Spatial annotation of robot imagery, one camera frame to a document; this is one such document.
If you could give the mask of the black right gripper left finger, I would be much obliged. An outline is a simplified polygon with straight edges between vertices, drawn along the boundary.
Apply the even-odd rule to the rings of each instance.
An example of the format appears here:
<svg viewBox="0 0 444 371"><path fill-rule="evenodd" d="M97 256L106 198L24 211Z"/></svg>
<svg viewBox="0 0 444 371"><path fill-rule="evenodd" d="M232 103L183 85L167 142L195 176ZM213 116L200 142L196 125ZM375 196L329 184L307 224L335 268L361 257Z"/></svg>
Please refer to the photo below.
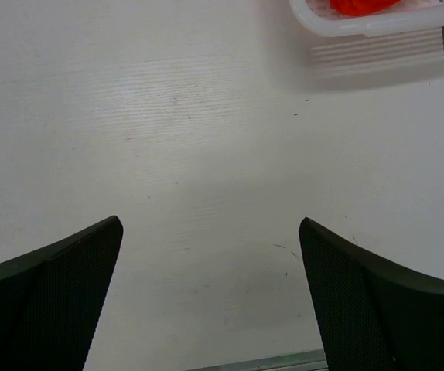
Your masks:
<svg viewBox="0 0 444 371"><path fill-rule="evenodd" d="M123 237L110 216L0 263L0 370L82 370Z"/></svg>

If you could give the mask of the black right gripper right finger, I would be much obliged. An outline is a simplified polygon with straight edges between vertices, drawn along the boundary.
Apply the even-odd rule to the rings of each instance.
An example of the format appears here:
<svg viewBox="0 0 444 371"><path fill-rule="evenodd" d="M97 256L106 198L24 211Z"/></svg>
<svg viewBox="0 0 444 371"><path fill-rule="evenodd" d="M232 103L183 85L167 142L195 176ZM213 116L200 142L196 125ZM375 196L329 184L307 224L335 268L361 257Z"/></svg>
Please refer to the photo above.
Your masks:
<svg viewBox="0 0 444 371"><path fill-rule="evenodd" d="M303 265L330 370L444 370L444 280L365 250L310 218Z"/></svg>

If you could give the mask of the orange mesh shorts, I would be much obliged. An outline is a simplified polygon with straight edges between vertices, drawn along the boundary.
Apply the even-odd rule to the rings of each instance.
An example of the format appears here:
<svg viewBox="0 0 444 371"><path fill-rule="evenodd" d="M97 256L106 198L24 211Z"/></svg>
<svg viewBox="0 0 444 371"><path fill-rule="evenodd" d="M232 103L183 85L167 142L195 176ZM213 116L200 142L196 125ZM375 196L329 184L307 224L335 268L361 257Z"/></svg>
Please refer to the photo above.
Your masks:
<svg viewBox="0 0 444 371"><path fill-rule="evenodd" d="M400 0L329 0L333 10L341 15L353 17L371 15L399 2Z"/></svg>

